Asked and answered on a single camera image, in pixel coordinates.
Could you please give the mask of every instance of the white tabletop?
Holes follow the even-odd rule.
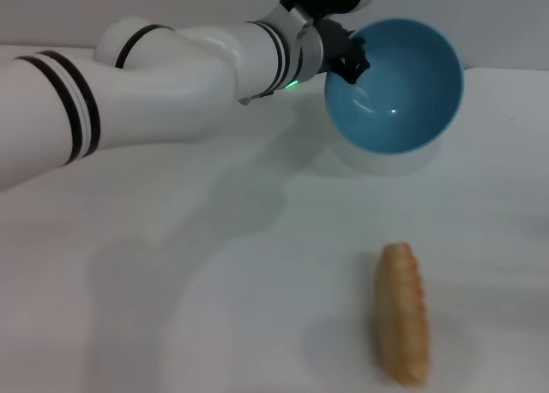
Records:
[[[363,172],[322,88],[0,194],[0,391],[400,391],[369,323],[376,257],[402,240],[431,315],[425,391],[545,391],[549,72],[467,71],[429,154]]]

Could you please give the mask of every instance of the blue bowl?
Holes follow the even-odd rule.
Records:
[[[352,144],[377,154],[402,154],[435,140],[462,102],[463,68],[452,44],[420,21],[374,22],[365,39],[371,67],[355,85],[328,74],[326,106]]]

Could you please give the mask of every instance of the robotic arm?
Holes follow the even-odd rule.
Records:
[[[42,51],[0,66],[0,187],[103,148],[180,142],[236,101],[334,71],[369,68],[362,42],[329,19],[370,0],[281,0],[265,18],[175,30],[124,18],[94,60]]]

